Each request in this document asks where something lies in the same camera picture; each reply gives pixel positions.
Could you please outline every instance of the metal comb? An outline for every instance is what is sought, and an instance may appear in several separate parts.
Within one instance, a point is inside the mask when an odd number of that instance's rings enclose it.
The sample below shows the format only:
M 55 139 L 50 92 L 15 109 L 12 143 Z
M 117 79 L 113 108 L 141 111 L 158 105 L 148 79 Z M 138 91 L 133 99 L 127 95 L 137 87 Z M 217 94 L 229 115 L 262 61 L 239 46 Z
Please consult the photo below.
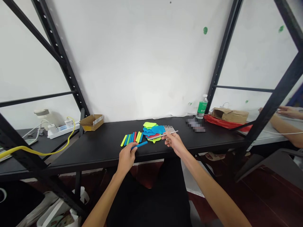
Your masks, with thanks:
M 172 126 L 169 126 L 169 125 L 164 125 L 164 129 L 165 129 L 165 131 L 170 132 L 170 134 L 173 134 L 173 133 L 175 133 L 175 132 L 178 132 L 178 130 L 175 131 L 174 128 L 173 128 Z M 157 138 L 163 137 L 163 136 L 166 136 L 166 134 L 162 134 L 162 135 L 160 135 L 160 136 L 156 136 L 156 137 L 152 137 L 152 138 L 148 138 L 148 139 L 149 139 L 149 140 L 153 140 L 153 139 L 157 139 Z

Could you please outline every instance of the cardboard box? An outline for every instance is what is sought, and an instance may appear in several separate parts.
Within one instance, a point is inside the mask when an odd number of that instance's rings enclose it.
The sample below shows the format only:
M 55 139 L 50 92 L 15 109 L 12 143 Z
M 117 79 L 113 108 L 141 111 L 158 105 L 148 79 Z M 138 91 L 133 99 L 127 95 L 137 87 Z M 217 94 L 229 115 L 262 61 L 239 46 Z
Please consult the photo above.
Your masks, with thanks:
M 84 131 L 95 131 L 104 123 L 102 114 L 89 115 L 80 121 Z
M 242 124 L 246 123 L 248 114 L 249 113 L 246 111 L 231 110 L 226 108 L 214 108 L 213 112 L 211 113 L 211 115 L 215 118 Z

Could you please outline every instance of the green paint spot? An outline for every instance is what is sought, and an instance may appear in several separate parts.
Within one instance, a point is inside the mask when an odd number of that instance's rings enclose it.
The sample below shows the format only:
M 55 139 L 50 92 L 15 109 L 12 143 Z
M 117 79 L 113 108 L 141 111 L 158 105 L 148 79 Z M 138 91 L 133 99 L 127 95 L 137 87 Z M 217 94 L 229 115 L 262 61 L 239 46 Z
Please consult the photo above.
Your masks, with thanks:
M 283 32 L 284 30 L 284 25 L 282 25 L 280 28 L 279 28 L 279 33 Z
M 203 33 L 204 33 L 204 35 L 207 34 L 207 31 L 208 31 L 208 28 L 207 28 L 207 27 L 204 27 L 204 28 L 203 28 Z

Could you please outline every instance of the black table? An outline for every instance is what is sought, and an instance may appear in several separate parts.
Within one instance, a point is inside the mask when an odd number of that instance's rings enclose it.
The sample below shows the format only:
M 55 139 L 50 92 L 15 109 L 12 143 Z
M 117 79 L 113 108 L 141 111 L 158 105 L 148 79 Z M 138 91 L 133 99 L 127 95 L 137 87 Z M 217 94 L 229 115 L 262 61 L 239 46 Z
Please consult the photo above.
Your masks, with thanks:
M 17 132 L 24 136 L 31 129 L 21 129 Z M 43 136 L 38 137 L 38 141 L 31 145 L 33 150 L 39 151 L 41 153 L 51 153 L 57 151 L 61 146 L 67 142 L 67 138 L 70 133 L 59 136 L 54 139 L 47 138 L 47 132 Z M 25 139 L 34 139 L 37 136 L 37 130 L 35 130 L 32 137 L 26 137 Z M 49 156 L 40 156 L 43 160 L 47 159 Z M 34 175 L 29 172 L 25 167 L 23 167 L 16 159 L 13 157 L 0 163 L 0 181 L 8 180 L 19 180 L 32 178 Z
M 194 132 L 187 124 L 186 118 L 172 117 L 158 120 L 133 120 L 105 123 L 96 131 L 88 131 L 71 145 L 62 155 L 53 161 L 44 173 L 57 175 L 68 172 L 97 169 L 118 164 L 121 142 L 126 134 L 143 130 L 146 121 L 158 125 L 170 125 L 179 130 L 186 148 L 192 153 L 216 151 L 245 146 L 244 137 L 220 126 L 204 122 L 206 132 Z M 149 142 L 136 152 L 135 162 L 156 160 L 174 156 L 172 148 L 164 145 L 164 141 L 155 144 Z

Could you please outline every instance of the another person's arm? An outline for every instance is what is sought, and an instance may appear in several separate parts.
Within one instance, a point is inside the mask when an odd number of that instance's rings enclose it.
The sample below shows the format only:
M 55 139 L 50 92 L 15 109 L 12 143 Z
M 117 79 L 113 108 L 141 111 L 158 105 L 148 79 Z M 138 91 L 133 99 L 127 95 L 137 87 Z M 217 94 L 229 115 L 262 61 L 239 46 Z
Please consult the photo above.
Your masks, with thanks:
M 280 111 L 277 112 L 286 117 L 296 118 L 296 119 L 303 119 L 303 113 L 300 113 L 296 109 L 292 107 L 280 107 Z M 287 123 L 283 119 L 281 119 L 277 114 L 274 114 L 270 119 L 271 125 L 276 129 L 279 133 L 297 133 L 303 132 L 302 130 L 292 126 L 291 124 Z M 295 147 L 303 148 L 303 133 L 300 134 L 283 134 Z
M 129 143 L 119 154 L 119 164 L 117 172 L 114 174 L 105 192 L 95 205 L 82 227 L 103 227 L 110 211 L 111 205 L 118 192 L 118 189 L 135 161 L 137 147 L 130 150 L 138 143 Z
M 216 213 L 224 226 L 251 226 L 245 215 L 221 188 L 221 186 L 200 166 L 197 160 L 183 145 L 180 136 L 176 133 L 167 133 L 162 139 L 167 139 L 165 144 L 172 147 L 174 152 L 183 160 L 184 164 L 193 175 L 209 205 Z

